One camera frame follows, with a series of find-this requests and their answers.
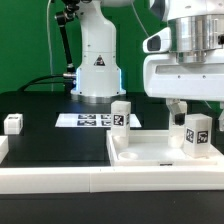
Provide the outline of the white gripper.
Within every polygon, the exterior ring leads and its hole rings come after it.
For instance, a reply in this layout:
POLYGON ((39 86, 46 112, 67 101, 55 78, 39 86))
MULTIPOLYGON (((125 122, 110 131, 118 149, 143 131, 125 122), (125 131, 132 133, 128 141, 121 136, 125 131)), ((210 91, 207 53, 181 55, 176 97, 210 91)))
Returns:
POLYGON ((208 53, 204 63, 178 64, 174 54, 149 55, 143 64, 144 90, 166 100, 175 125, 185 123, 186 100, 223 101, 219 130, 224 132, 224 53, 208 53))

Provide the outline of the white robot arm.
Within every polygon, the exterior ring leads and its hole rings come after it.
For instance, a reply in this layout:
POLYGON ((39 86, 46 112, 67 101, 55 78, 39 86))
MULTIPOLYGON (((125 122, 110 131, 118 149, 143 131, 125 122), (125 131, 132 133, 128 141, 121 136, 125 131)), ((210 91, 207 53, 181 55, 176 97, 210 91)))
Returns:
MULTIPOLYGON (((82 30, 82 63, 72 94, 95 101, 123 92, 116 65, 116 28, 103 7, 135 0, 63 0, 75 2, 65 17, 77 17, 82 30)), ((164 98, 176 122, 183 120, 182 100, 217 101, 224 131, 224 0, 148 0, 149 10, 167 27, 143 42, 147 57, 143 83, 148 96, 164 98)))

